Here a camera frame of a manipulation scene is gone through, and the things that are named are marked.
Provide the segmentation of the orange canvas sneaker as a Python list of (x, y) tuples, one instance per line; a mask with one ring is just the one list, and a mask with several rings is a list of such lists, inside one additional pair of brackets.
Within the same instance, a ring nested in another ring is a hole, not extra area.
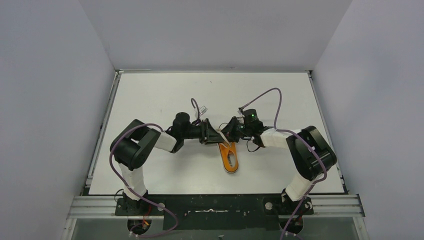
[(218, 143), (223, 168), (227, 173), (236, 173), (239, 168), (239, 161), (237, 156), (237, 148), (235, 142)]

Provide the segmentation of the cream shoelace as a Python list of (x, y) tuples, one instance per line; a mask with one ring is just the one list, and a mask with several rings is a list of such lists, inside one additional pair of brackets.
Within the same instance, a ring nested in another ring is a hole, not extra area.
[(220, 128), (216, 128), (215, 131), (221, 136), (223, 142), (221, 143), (221, 145), (226, 144), (227, 148), (230, 148), (232, 146), (232, 144), (229, 142), (229, 140), (227, 139), (227, 137), (225, 136), (225, 134), (222, 132), (222, 130)]

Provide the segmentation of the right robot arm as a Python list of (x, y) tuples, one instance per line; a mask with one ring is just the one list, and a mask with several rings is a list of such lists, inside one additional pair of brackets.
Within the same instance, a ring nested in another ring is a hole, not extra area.
[(298, 131), (276, 129), (259, 120), (255, 109), (248, 109), (241, 117), (233, 117), (219, 131), (228, 142), (252, 140), (260, 148), (289, 150), (295, 166), (290, 184), (281, 193), (281, 207), (295, 213), (316, 183), (327, 178), (329, 170), (337, 163), (337, 157), (328, 142), (315, 126)]

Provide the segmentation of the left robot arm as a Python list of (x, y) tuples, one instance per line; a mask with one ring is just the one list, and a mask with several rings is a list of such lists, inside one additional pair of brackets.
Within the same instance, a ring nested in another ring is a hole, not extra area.
[(109, 164), (123, 182), (122, 207), (140, 214), (153, 202), (148, 199), (143, 165), (153, 149), (178, 152), (185, 140), (198, 139), (203, 145), (228, 144), (230, 134), (212, 127), (208, 119), (190, 120), (186, 112), (176, 114), (172, 125), (164, 130), (158, 124), (134, 119), (111, 143)]

